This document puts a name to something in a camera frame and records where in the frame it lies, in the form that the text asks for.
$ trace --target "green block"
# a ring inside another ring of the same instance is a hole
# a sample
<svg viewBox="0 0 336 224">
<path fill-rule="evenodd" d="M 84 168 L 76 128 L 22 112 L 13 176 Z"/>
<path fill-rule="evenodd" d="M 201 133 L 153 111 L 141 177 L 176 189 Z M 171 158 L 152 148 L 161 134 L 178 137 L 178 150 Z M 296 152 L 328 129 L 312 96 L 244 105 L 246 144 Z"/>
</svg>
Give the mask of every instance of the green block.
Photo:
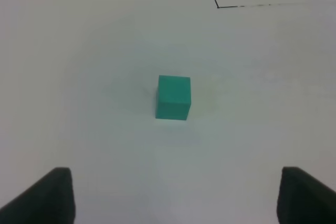
<svg viewBox="0 0 336 224">
<path fill-rule="evenodd" d="M 187 120 L 191 106 L 190 78 L 159 76 L 157 90 L 155 118 Z"/>
</svg>

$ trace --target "teal cube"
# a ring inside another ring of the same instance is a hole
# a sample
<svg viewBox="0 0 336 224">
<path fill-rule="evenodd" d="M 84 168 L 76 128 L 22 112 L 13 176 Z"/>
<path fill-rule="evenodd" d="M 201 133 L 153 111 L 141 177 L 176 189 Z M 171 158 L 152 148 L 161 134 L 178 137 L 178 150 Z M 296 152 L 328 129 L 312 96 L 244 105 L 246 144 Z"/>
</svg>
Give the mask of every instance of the teal cube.
<svg viewBox="0 0 336 224">
<path fill-rule="evenodd" d="M 159 76 L 155 118 L 187 120 L 191 106 L 189 77 Z"/>
</svg>

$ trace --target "white table surface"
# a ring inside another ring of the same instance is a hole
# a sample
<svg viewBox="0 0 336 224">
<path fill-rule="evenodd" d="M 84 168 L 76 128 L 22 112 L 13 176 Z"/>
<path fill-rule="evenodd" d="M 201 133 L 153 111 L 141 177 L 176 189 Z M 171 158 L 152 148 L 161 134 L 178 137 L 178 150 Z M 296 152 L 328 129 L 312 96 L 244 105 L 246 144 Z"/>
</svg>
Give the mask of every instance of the white table surface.
<svg viewBox="0 0 336 224">
<path fill-rule="evenodd" d="M 336 189 L 336 6 L 0 0 L 0 206 L 56 166 L 77 224 L 276 224 L 283 166 Z M 192 78 L 156 120 L 160 74 Z"/>
</svg>

